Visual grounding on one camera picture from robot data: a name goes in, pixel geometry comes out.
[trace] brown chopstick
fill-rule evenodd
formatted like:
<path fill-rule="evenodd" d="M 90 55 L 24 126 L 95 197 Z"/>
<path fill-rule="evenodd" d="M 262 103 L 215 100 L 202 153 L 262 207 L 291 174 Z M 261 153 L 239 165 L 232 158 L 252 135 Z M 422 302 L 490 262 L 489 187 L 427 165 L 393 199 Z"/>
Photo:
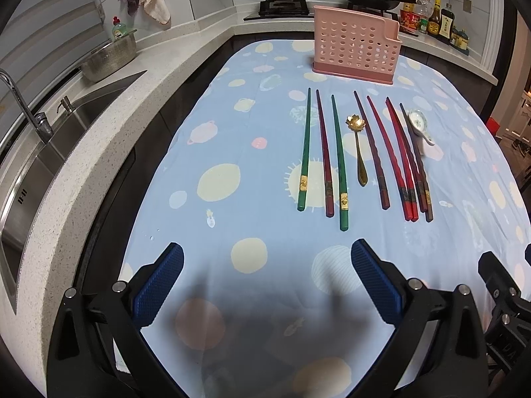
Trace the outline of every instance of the brown chopstick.
<path fill-rule="evenodd" d="M 389 159 L 391 160 L 391 165 L 393 166 L 393 172 L 395 174 L 395 179 L 396 179 L 397 186 L 398 186 L 398 194 L 400 195 L 400 200 L 402 201 L 402 208 L 404 209 L 404 216 L 406 218 L 406 221 L 410 221 L 413 217 L 413 213 L 411 211 L 410 194 L 406 189 L 404 180 L 402 179 L 402 173 L 400 172 L 400 166 L 398 165 L 397 158 L 393 151 L 393 146 L 391 145 L 391 141 L 389 140 L 389 136 L 386 132 L 386 128 L 383 126 L 382 120 L 380 119 L 380 116 L 378 115 L 378 111 L 376 111 L 376 107 L 374 106 L 374 103 L 372 102 L 370 96 L 367 96 L 367 100 L 368 100 L 368 104 L 371 105 L 371 109 L 376 119 L 376 122 L 378 123 L 378 127 L 380 128 L 383 141 L 386 144 L 387 153 L 389 154 Z"/>
<path fill-rule="evenodd" d="M 410 133 L 411 144 L 413 146 L 413 152 L 415 153 L 415 158 L 417 159 L 418 171 L 420 173 L 421 184 L 424 189 L 425 199 L 426 199 L 426 211 L 423 211 L 423 212 L 426 213 L 426 221 L 429 223 L 430 221 L 433 221 L 433 208 L 431 204 L 431 196 L 429 194 L 426 171 L 424 170 L 424 163 L 422 162 L 422 156 L 420 154 L 418 145 L 415 142 L 415 139 L 417 138 L 417 136 L 413 132 L 413 126 L 411 125 L 411 121 L 409 117 L 407 116 L 406 110 L 404 109 L 404 105 L 402 105 L 402 103 L 400 103 L 400 109 L 402 110 L 402 115 L 404 115 L 404 119 L 406 120 L 406 126 L 407 126 L 408 132 Z"/>
<path fill-rule="evenodd" d="M 325 127 L 325 116 L 319 90 L 317 94 L 317 108 L 319 110 L 319 125 L 321 127 L 321 144 L 323 147 L 323 170 L 325 174 L 325 208 L 327 217 L 334 216 L 334 186 L 332 184 L 332 170 L 330 168 L 330 153 L 328 152 L 327 129 Z"/>
<path fill-rule="evenodd" d="M 382 162 L 380 161 L 380 156 L 378 155 L 378 149 L 374 143 L 374 136 L 372 135 L 371 127 L 369 126 L 367 115 L 362 106 L 362 102 L 359 99 L 357 91 L 354 91 L 354 96 L 358 102 L 359 111 L 362 115 L 362 118 L 365 120 L 365 129 L 367 130 L 367 139 L 368 144 L 371 147 L 371 154 L 374 160 L 374 169 L 376 170 L 376 179 L 378 180 L 378 187 L 380 188 L 380 199 L 382 201 L 382 208 L 387 210 L 391 203 L 389 202 L 389 193 L 387 192 L 386 176 L 383 174 Z"/>
<path fill-rule="evenodd" d="M 396 114 L 394 106 L 392 106 L 392 111 L 395 114 L 396 121 L 399 122 L 397 126 L 400 129 L 400 133 L 402 133 L 402 138 L 404 139 L 404 146 L 406 147 L 407 158 L 410 161 L 410 167 L 413 173 L 413 180 L 415 183 L 415 187 L 417 189 L 418 207 L 421 212 L 426 212 L 428 210 L 428 206 L 426 203 L 426 192 L 424 190 L 424 184 L 422 183 L 422 178 L 420 177 L 418 173 L 418 168 L 417 168 L 417 164 L 415 163 L 415 158 L 413 157 L 413 153 L 411 152 L 410 142 L 407 140 L 406 132 L 404 132 L 404 127 L 402 127 L 402 124 L 400 124 L 400 121 L 398 119 L 398 115 Z"/>
<path fill-rule="evenodd" d="M 412 218 L 411 221 L 417 221 L 418 220 L 418 209 L 417 209 L 417 197 L 415 196 L 415 187 L 413 185 L 413 178 L 411 175 L 411 168 L 410 168 L 410 161 L 407 157 L 406 153 L 406 146 L 404 142 L 404 138 L 402 136 L 402 133 L 400 133 L 400 121 L 398 120 L 398 117 L 395 112 L 395 108 L 393 104 L 391 103 L 391 100 L 389 97 L 386 98 L 386 105 L 387 109 L 389 110 L 389 115 L 391 116 L 391 120 L 393 123 L 393 127 L 395 129 L 395 135 L 398 142 L 398 149 L 400 151 L 400 157 L 402 158 L 402 166 L 404 167 L 404 179 L 406 180 L 406 187 L 407 191 L 410 194 L 410 205 L 411 205 L 411 211 L 412 211 Z"/>

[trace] perforated pink holder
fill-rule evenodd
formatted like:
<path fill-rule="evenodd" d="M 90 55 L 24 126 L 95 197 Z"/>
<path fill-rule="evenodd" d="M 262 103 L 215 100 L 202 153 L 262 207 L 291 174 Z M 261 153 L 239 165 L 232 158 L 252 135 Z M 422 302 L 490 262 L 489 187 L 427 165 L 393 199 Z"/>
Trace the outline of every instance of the perforated pink holder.
<path fill-rule="evenodd" d="M 313 71 L 392 85 L 402 42 L 392 19 L 315 6 Z"/>

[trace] blue tablecloth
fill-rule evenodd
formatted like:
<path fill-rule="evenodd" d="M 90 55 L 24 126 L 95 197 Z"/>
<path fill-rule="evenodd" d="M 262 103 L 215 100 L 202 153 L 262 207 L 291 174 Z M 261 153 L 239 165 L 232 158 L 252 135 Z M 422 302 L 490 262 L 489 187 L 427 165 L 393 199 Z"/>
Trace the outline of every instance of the blue tablecloth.
<path fill-rule="evenodd" d="M 136 218 L 121 278 L 153 262 L 169 242 L 184 270 L 155 322 L 142 333 L 192 398 L 345 396 L 393 327 L 376 312 L 350 262 L 363 237 L 407 278 L 453 290 L 467 283 L 489 321 L 490 297 L 477 274 L 492 250 L 528 296 L 524 249 L 531 228 L 498 145 L 474 110 L 437 71 L 400 57 L 393 86 L 312 72 L 313 41 L 273 40 L 235 54 L 177 131 Z M 305 99 L 312 89 L 307 208 L 297 211 Z M 325 217 L 315 89 L 323 99 L 334 191 L 337 152 L 330 95 L 345 150 L 350 228 Z M 383 211 L 365 134 L 369 183 L 357 181 L 357 90 L 375 136 L 391 208 Z M 420 109 L 435 147 L 422 143 L 434 221 L 404 220 L 395 176 L 365 97 L 383 117 L 402 167 L 385 99 Z M 405 376 L 411 378 L 414 372 Z"/>

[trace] white speckled countertop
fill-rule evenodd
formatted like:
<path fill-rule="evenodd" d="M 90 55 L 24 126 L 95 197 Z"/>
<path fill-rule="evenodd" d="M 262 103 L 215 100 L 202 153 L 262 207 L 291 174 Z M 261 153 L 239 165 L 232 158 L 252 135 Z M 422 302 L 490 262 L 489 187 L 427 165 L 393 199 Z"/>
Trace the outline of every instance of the white speckled countertop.
<path fill-rule="evenodd" d="M 312 19 L 243 22 L 249 11 L 256 11 L 256 5 L 231 7 L 146 37 L 139 41 L 139 53 L 127 66 L 95 85 L 87 85 L 78 75 L 47 104 L 45 111 L 53 122 L 58 99 L 65 92 L 73 100 L 128 75 L 147 71 L 95 121 L 41 203 L 22 258 L 16 315 L 0 281 L 0 334 L 25 374 L 44 394 L 49 339 L 60 299 L 72 284 L 98 208 L 146 126 L 193 71 L 233 35 L 313 31 Z M 497 83 L 472 58 L 430 37 L 401 34 L 400 38 L 405 46 L 436 55 Z M 33 135 L 27 128 L 19 141 Z M 13 167 L 7 168 L 11 162 L 5 160 L 0 167 L 0 195 L 4 197 L 13 178 Z"/>

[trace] metal screw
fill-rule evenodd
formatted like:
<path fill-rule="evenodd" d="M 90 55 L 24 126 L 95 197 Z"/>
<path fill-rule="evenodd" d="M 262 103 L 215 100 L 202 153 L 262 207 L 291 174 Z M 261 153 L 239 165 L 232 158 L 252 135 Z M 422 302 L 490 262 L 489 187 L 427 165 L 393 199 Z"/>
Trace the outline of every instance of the metal screw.
<path fill-rule="evenodd" d="M 468 287 L 466 284 L 459 284 L 459 293 L 461 295 L 469 295 L 470 287 Z"/>
<path fill-rule="evenodd" d="M 68 299 L 73 298 L 76 293 L 78 293 L 76 289 L 73 287 L 70 287 L 69 289 L 66 290 L 65 297 L 67 297 Z"/>
<path fill-rule="evenodd" d="M 411 280 L 409 280 L 407 282 L 407 284 L 409 284 L 409 286 L 413 289 L 413 290 L 418 290 L 422 287 L 422 281 L 420 281 L 419 279 L 417 278 L 412 278 Z"/>
<path fill-rule="evenodd" d="M 119 294 L 125 290 L 126 286 L 127 284 L 125 283 L 125 281 L 117 281 L 113 284 L 113 292 Z"/>

